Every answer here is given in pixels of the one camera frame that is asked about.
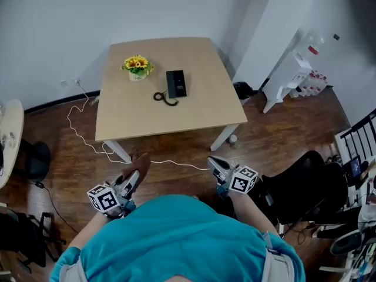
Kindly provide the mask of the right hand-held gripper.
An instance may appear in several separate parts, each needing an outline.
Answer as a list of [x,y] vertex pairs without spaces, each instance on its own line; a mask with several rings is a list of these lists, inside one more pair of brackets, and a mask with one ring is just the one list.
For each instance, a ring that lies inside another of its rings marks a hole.
[[259,173],[248,166],[237,167],[220,156],[209,156],[207,165],[217,179],[216,193],[225,199],[229,192],[247,194],[255,185]]

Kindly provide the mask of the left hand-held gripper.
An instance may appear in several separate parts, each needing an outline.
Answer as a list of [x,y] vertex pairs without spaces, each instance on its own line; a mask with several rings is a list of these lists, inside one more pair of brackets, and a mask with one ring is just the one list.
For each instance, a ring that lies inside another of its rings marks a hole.
[[121,219],[136,209],[132,199],[139,184],[140,172],[135,170],[127,179],[118,176],[111,183],[98,184],[87,192],[93,207],[109,219]]

